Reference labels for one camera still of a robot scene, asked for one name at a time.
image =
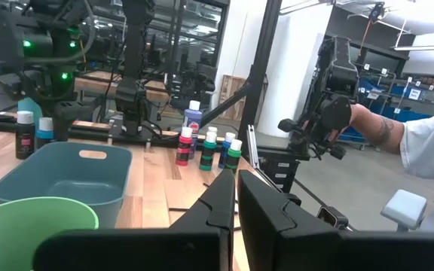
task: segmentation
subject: bin handle cutout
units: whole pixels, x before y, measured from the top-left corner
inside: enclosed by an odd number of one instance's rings
[[[104,160],[104,159],[106,159],[106,152],[104,152],[104,151],[87,151],[87,150],[82,150],[78,154],[82,158],[98,159],[98,160]]]

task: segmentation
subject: paint bottle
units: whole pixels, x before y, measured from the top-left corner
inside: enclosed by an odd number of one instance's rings
[[[188,109],[184,111],[184,124],[183,127],[192,128],[192,144],[190,146],[190,153],[188,159],[194,159],[195,149],[197,148],[197,139],[199,136],[200,122],[202,121],[202,112],[199,111],[200,102],[190,101]]]
[[[229,152],[229,147],[231,146],[232,140],[235,139],[235,134],[232,132],[225,133],[225,140],[222,142],[222,149],[220,150],[219,158],[219,168],[225,168],[225,158],[227,157],[227,152]]]
[[[192,128],[182,127],[182,132],[179,136],[179,146],[177,147],[177,157],[175,159],[175,164],[179,166],[187,166],[191,144]]]
[[[241,148],[242,142],[240,140],[232,140],[231,147],[225,158],[225,169],[232,169],[234,174],[237,172],[237,167],[239,166],[240,155],[242,154]]]
[[[214,132],[214,133],[217,133],[217,127],[209,126],[209,128],[207,128],[207,132]]]
[[[33,112],[18,111],[16,123],[16,158],[25,160],[35,152]]]
[[[200,157],[199,169],[210,171],[214,162],[214,152],[216,147],[217,134],[214,132],[207,132],[205,141],[203,142],[202,156]]]
[[[51,117],[40,117],[39,128],[36,131],[36,149],[54,142],[53,119]]]

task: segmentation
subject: green paint bottle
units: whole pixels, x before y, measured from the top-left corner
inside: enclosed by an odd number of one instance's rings
[[[231,147],[225,158],[225,169],[232,169],[234,174],[237,172],[237,167],[239,166],[240,155],[242,154],[241,148],[242,142],[240,140],[232,140]]]
[[[203,142],[202,156],[200,157],[199,168],[205,171],[212,169],[214,162],[214,152],[216,147],[217,134],[215,132],[207,132],[205,141]]]

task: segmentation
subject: blue paint bottle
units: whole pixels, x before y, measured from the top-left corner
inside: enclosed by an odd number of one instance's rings
[[[202,112],[199,111],[200,102],[190,101],[188,109],[184,111],[184,124],[183,127],[192,128],[192,144],[190,146],[190,153],[188,159],[194,159],[195,148],[197,147],[197,138],[199,136],[200,122],[202,121]]]
[[[225,133],[225,140],[222,142],[222,149],[220,150],[219,168],[223,169],[225,167],[225,158],[227,157],[227,152],[231,147],[232,140],[235,139],[235,134],[232,132]]]

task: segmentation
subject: green plastic bin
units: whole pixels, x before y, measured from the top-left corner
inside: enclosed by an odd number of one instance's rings
[[[36,248],[63,230],[97,229],[98,217],[82,202],[21,199],[0,205],[0,271],[30,271]]]

